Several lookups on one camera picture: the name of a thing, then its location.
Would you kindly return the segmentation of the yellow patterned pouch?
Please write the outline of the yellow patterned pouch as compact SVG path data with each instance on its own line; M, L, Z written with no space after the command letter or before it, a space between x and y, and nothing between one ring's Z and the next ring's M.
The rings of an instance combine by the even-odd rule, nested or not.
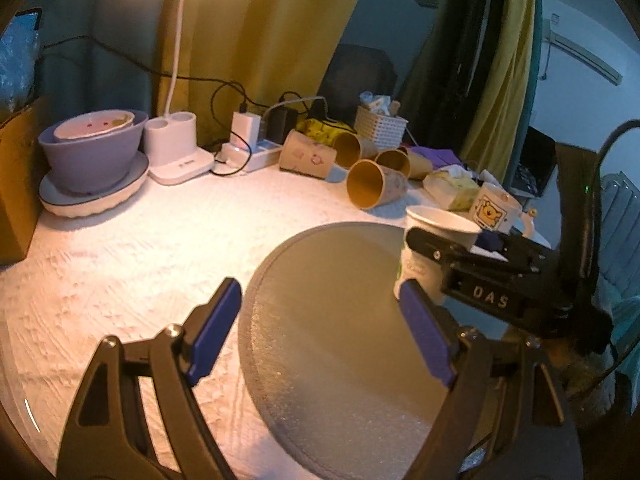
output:
M314 118L299 119L296 130L303 133L314 142L333 146L335 140L342 133L355 133L356 130L344 122L322 122Z

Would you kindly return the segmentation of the purple bowl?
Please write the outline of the purple bowl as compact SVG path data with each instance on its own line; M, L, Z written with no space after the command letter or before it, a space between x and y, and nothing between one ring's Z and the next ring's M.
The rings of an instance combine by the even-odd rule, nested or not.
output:
M134 120L130 126L76 140L55 137L55 129L62 122L44 129L38 143L51 167L49 178L53 184L72 194L96 194L126 177L149 119L143 110L132 110L131 114Z

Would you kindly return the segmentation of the white air conditioner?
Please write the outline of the white air conditioner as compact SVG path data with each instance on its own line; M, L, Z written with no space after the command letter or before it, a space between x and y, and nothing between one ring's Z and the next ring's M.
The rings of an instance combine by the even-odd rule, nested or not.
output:
M587 65L611 84L614 84L614 86L619 86L622 83L623 75L618 70L605 62L600 56L595 55L580 44L576 44L575 41L554 32L551 28L546 28L542 36L550 46L560 49L575 60Z

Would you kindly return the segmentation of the white paper cup green print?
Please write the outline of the white paper cup green print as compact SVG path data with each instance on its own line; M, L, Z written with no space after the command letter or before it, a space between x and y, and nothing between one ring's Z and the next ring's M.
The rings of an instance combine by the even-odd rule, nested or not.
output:
M417 280L427 296L441 306L442 250L457 244L468 252L482 230L471 220L437 207L413 205L406 208L406 226L394 284L394 296L400 299L401 285Z

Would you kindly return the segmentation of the brown paper cup front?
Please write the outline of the brown paper cup front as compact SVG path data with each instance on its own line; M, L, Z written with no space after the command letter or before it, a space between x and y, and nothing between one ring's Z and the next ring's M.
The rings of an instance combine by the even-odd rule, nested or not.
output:
M403 198L408 190L408 179L397 170L363 159L349 169L346 190L356 207L373 209Z

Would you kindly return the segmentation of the brown paper cup right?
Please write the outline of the brown paper cup right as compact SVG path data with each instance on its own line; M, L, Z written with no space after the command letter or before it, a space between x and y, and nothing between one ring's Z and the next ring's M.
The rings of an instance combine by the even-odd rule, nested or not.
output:
M379 152L375 161L383 166L403 174L408 180L423 180L434 168L424 156L416 154L408 148L395 148Z

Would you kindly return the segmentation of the cardboard box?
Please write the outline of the cardboard box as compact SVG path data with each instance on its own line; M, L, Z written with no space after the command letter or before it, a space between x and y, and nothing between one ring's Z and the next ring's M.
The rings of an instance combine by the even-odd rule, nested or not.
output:
M38 136L50 124L47 98L38 98L1 125L1 264L27 256L42 206L41 179L49 170Z

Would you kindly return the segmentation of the brown paper cup middle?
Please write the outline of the brown paper cup middle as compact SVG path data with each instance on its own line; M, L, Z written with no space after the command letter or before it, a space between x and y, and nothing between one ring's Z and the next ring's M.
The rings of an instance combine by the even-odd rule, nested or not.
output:
M344 169L350 169L360 159L375 159L378 148L369 139L359 134L343 132L334 141L335 162Z

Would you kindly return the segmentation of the yellow curtain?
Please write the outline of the yellow curtain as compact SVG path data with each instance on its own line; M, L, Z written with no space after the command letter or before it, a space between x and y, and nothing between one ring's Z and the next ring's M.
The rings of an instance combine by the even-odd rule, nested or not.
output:
M357 2L165 0L156 58L179 67L172 107L195 114L198 144L228 138L241 101L219 79L266 105L285 91L315 94Z
M525 103L536 0L504 0L497 47L462 157L503 179Z

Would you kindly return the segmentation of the white power strip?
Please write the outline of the white power strip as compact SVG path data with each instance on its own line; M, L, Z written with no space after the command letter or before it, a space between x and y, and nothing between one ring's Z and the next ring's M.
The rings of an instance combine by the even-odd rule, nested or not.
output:
M217 156L232 169L254 172L275 165L282 152L282 145L262 140L249 153L245 148L238 148L232 143L225 143Z

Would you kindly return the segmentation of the white woven basket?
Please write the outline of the white woven basket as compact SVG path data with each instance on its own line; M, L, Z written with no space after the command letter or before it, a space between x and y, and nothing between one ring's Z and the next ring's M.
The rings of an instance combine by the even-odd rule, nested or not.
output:
M356 133L372 141L380 151L398 148L407 126L405 118L375 114L362 106L358 107L354 123Z

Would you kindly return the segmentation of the bear print ceramic mug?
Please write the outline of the bear print ceramic mug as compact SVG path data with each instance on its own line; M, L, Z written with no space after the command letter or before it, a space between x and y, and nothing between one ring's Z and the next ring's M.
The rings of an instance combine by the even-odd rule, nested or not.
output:
M484 182L469 210L469 218L483 230L509 234L521 222L526 238L534 238L534 216L499 185Z

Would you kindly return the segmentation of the grey padded chair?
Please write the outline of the grey padded chair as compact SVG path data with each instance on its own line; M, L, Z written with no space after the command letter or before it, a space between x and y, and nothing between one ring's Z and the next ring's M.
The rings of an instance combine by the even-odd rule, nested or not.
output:
M639 295L639 189L623 173L602 181L600 272L623 297Z

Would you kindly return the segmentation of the yellow curtain right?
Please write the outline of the yellow curtain right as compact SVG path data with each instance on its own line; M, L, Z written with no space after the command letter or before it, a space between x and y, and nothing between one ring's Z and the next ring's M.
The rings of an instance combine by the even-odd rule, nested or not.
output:
M497 47L462 157L503 179L525 103L536 0L504 0Z

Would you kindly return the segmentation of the white ridged plate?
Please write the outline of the white ridged plate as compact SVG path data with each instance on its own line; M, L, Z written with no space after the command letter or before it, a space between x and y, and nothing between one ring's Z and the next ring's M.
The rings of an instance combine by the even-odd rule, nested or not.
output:
M102 214L125 203L139 192L149 174L149 159L137 152L126 176L105 191L78 195L59 190L47 174L39 185L40 203L46 211L63 218L85 218Z

